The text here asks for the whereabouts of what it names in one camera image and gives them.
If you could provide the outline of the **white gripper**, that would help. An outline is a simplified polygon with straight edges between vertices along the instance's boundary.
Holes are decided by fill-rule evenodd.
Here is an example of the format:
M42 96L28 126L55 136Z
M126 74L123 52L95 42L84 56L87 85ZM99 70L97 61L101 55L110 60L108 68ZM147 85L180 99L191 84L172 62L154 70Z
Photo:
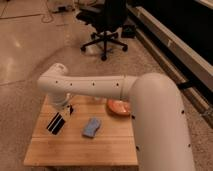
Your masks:
M68 115L68 116L71 116L73 111L74 111L74 108L72 106L72 104L70 103L70 100L73 98L73 96L71 94L68 94L67 95L67 98L66 98L66 103L65 105L63 106L63 111L62 113L64 115ZM60 131L60 129L63 127L64 123L65 123L65 120L63 119L63 117L61 117L61 115L59 114L59 112L52 118L51 122L48 124L47 126L47 130L48 131L51 131L52 129L52 134L56 135L58 134L58 132Z

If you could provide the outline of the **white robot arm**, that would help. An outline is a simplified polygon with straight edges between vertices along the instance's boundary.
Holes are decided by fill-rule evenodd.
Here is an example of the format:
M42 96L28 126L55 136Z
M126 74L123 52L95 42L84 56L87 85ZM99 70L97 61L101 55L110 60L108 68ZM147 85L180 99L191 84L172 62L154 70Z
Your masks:
M181 93L168 76L70 77L55 63L37 84L57 107L69 93L128 102L139 171L196 171Z

